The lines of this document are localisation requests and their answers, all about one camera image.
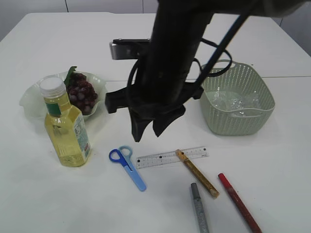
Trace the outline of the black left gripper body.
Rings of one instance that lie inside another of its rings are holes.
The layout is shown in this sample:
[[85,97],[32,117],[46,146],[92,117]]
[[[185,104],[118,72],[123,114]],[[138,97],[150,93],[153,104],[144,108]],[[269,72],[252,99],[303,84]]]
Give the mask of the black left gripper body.
[[136,79],[106,95],[107,111],[128,108],[136,119],[155,121],[183,115],[185,80],[213,14],[208,0],[161,0],[150,39],[113,40],[112,58],[135,59]]

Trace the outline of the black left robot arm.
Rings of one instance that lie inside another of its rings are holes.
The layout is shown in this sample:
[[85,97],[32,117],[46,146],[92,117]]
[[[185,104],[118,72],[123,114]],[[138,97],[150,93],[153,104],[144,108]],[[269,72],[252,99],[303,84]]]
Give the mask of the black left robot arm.
[[[302,4],[301,0],[160,0],[150,39],[114,40],[116,45],[138,51],[126,87],[107,93],[107,111],[128,109],[136,142],[148,124],[160,136],[185,113],[188,99],[201,97],[203,81],[249,16],[283,17]],[[238,18],[215,44],[198,78],[188,83],[186,78],[206,27],[217,13],[237,14]]]

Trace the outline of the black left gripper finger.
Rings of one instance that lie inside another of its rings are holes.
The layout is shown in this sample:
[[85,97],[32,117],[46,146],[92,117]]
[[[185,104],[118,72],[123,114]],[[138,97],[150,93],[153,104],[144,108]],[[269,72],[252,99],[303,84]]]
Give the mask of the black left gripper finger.
[[154,120],[154,117],[140,116],[138,113],[130,110],[130,119],[132,136],[135,142],[139,142],[143,136],[144,130],[148,124]]
[[186,108],[180,106],[178,109],[156,116],[153,120],[153,130],[155,135],[159,137],[171,123],[183,116],[185,111]]

